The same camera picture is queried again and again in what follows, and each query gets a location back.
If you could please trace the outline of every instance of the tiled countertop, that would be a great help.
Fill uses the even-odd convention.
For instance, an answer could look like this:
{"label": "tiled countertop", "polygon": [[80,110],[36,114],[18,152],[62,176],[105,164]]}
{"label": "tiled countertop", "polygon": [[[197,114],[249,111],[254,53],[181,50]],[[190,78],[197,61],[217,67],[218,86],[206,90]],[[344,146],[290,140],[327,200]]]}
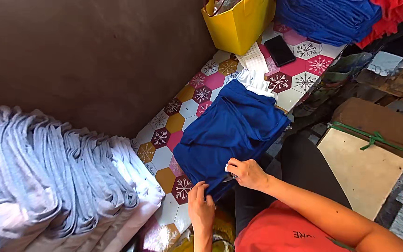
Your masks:
{"label": "tiled countertop", "polygon": [[[276,67],[263,45],[277,35],[283,36],[296,56],[296,61],[281,68]],[[307,98],[306,93],[344,48],[318,43],[273,23],[258,43],[270,70],[266,80],[277,94],[276,105],[286,112]],[[186,127],[204,113],[223,86],[242,69],[234,54],[218,51],[132,140],[139,158],[166,193],[160,209],[143,229],[144,249],[165,251],[189,227],[188,192],[193,185],[175,161],[173,149]]]}

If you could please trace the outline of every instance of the black pants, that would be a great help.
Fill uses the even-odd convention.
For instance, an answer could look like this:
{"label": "black pants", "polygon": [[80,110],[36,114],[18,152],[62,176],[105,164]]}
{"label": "black pants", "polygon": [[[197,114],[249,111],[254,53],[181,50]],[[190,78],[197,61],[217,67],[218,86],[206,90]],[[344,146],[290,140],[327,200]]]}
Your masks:
{"label": "black pants", "polygon": [[[266,169],[266,173],[279,179],[282,176],[282,180],[289,184],[315,192],[351,209],[320,150],[300,134],[285,139],[281,149],[280,169]],[[235,188],[236,234],[275,200],[268,194],[238,185]]]}

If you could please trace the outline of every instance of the hand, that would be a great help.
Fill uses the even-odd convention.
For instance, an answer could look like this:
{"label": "hand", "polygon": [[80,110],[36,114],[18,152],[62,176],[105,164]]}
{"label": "hand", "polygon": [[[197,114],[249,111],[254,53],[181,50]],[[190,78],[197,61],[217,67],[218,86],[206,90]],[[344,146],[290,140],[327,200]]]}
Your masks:
{"label": "hand", "polygon": [[206,196],[205,189],[208,184],[200,181],[188,193],[189,218],[192,221],[194,234],[212,236],[215,205],[211,195]]}
{"label": "hand", "polygon": [[253,159],[240,162],[231,158],[227,170],[237,175],[236,180],[241,186],[262,191],[268,185],[269,175]]}

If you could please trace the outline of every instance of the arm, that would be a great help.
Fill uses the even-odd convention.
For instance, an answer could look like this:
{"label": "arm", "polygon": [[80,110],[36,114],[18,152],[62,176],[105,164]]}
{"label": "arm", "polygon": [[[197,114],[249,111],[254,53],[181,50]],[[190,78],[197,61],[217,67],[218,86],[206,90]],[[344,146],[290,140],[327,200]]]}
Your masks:
{"label": "arm", "polygon": [[208,184],[200,181],[188,193],[189,217],[194,229],[194,252],[212,251],[212,226],[215,205],[211,195],[206,196]]}
{"label": "arm", "polygon": [[296,210],[334,239],[359,252],[403,251],[403,240],[389,230],[326,197],[266,174],[254,161],[228,162],[241,186],[271,195]]}

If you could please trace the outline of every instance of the person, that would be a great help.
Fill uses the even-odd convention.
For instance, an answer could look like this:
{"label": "person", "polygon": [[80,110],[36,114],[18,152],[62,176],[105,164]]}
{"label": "person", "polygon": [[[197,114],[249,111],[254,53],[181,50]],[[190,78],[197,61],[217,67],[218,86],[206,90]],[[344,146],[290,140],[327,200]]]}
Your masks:
{"label": "person", "polygon": [[[240,185],[235,189],[237,252],[403,251],[403,240],[352,211],[310,140],[287,137],[280,156],[282,176],[267,174],[254,160],[228,162]],[[208,186],[201,181],[188,194],[194,252],[212,251],[215,204],[204,195]]]}

